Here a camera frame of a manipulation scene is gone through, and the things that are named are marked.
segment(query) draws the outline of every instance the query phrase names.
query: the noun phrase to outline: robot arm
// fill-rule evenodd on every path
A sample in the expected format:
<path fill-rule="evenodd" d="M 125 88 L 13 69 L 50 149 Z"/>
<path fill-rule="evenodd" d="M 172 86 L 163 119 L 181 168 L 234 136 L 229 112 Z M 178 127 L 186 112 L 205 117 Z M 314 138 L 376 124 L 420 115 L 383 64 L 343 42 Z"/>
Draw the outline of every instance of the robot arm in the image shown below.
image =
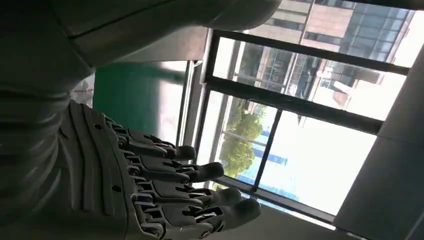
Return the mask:
<path fill-rule="evenodd" d="M 58 133 L 70 101 L 68 92 L 95 67 L 185 26 L 255 27 L 279 4 L 280 0 L 6 1 L 0 9 L 0 228 L 40 209 L 63 181 L 61 171 L 53 169 L 63 164 L 58 163 L 64 148 Z"/>

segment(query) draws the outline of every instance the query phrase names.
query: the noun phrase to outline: building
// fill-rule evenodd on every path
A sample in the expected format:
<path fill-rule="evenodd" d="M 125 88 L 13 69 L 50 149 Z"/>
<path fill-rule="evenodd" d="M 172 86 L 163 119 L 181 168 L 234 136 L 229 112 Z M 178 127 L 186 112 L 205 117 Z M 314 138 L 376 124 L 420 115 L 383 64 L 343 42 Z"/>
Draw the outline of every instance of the building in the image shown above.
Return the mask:
<path fill-rule="evenodd" d="M 248 33 L 284 42 L 392 63 L 415 11 L 342 0 L 284 0 L 265 24 Z M 376 71 L 246 43 L 237 81 L 314 100 L 318 88 L 346 109 L 350 91 Z"/>

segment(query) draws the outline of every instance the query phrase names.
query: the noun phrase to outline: window frame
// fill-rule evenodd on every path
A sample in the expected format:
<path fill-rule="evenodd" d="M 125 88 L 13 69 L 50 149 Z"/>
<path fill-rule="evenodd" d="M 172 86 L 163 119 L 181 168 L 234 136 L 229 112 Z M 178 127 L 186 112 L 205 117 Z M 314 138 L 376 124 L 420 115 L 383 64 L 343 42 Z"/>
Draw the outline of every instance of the window frame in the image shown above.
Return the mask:
<path fill-rule="evenodd" d="M 344 126 L 347 128 L 355 129 L 361 132 L 369 133 L 376 135 L 379 132 L 380 127 L 383 124 L 383 121 L 369 118 L 363 115 L 358 115 L 355 113 L 343 111 L 340 109 L 324 106 L 318 103 L 314 103 L 305 99 L 300 99 L 297 97 L 284 95 L 277 92 L 272 92 L 267 89 L 258 88 L 255 86 L 243 84 L 236 81 L 231 81 L 223 78 L 219 78 L 213 75 L 215 68 L 215 59 L 218 52 L 219 42 L 221 38 L 232 39 L 239 42 L 245 42 L 255 45 L 260 45 L 264 47 L 274 48 L 278 50 L 289 51 L 297 54 L 308 55 L 312 57 L 327 59 L 329 61 L 335 61 L 342 64 L 348 64 L 363 68 L 368 68 L 372 70 L 396 73 L 400 75 L 407 75 L 409 67 L 397 66 L 387 62 L 381 62 L 377 60 L 351 56 L 339 52 L 327 51 L 322 49 L 317 49 L 313 47 L 303 46 L 294 43 L 283 42 L 279 40 L 269 39 L 261 36 L 249 35 L 242 32 L 234 31 L 222 31 L 214 30 L 211 37 L 210 52 L 208 55 L 208 65 L 206 67 L 204 75 L 204 95 L 203 95 L 203 106 L 200 110 L 200 120 L 198 125 L 198 131 L 195 141 L 195 149 L 198 151 L 200 147 L 200 142 L 202 139 L 202 132 L 206 119 L 206 109 L 208 107 L 209 95 L 211 91 L 219 92 L 224 94 L 222 104 L 226 105 L 228 98 L 233 96 L 235 98 L 245 99 L 252 102 L 256 102 L 262 105 L 271 106 L 277 108 L 274 122 L 272 128 L 269 132 L 268 141 L 265 145 L 265 150 L 263 151 L 262 160 L 256 175 L 256 179 L 253 185 L 241 182 L 237 179 L 223 176 L 220 177 L 217 181 L 219 184 L 223 184 L 229 187 L 239 188 L 242 192 L 271 202 L 280 207 L 292 210 L 294 212 L 306 215 L 308 217 L 314 218 L 316 220 L 322 221 L 324 223 L 330 223 L 333 221 L 333 215 L 315 209 L 313 207 L 304 205 L 295 200 L 277 195 L 273 192 L 266 191 L 259 187 L 262 174 L 265 169 L 265 164 L 267 162 L 268 156 L 270 154 L 271 146 L 274 140 L 275 133 L 277 131 L 278 122 L 280 121 L 282 111 L 289 111 L 303 117 L 314 118 L 317 120 L 325 121 L 328 123 L 336 124 L 339 126 Z M 218 118 L 218 126 L 223 126 L 224 124 L 224 115 L 226 107 L 221 107 L 221 113 Z M 214 161 L 217 154 L 218 135 L 222 134 L 222 128 L 217 127 L 215 140 L 212 146 L 212 153 L 209 161 Z"/>

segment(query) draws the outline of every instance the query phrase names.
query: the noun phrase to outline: green panel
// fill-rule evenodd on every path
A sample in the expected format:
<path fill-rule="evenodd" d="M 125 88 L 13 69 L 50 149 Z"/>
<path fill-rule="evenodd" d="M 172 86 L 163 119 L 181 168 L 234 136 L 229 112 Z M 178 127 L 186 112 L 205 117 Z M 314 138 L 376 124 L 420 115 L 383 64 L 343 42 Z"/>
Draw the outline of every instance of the green panel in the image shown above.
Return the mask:
<path fill-rule="evenodd" d="M 160 104 L 166 105 L 167 101 L 175 104 L 177 101 L 179 106 L 185 76 L 185 66 L 170 70 L 162 65 L 161 62 L 131 62 L 99 68 L 95 74 L 93 107 L 125 127 L 160 136 L 159 122 L 161 115 L 165 114 L 160 112 Z M 175 85 L 180 86 L 177 87 L 181 92 L 177 95 L 178 99 L 167 99 L 166 95 L 161 94 L 170 85 L 174 86 L 173 91 Z M 180 108 L 166 114 L 179 115 Z"/>

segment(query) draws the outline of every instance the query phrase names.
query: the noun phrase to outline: green tree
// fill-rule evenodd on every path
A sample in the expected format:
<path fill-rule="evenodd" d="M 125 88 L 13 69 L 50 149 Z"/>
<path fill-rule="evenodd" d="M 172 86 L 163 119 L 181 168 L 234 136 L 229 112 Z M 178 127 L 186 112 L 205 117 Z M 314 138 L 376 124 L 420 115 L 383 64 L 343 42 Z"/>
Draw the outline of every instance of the green tree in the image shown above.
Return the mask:
<path fill-rule="evenodd" d="M 263 130 L 260 122 L 262 114 L 247 112 L 248 103 L 245 101 L 236 106 L 237 112 L 228 123 L 227 131 L 254 140 Z M 255 154 L 249 141 L 226 135 L 219 158 L 225 165 L 225 174 L 235 178 L 252 165 Z"/>

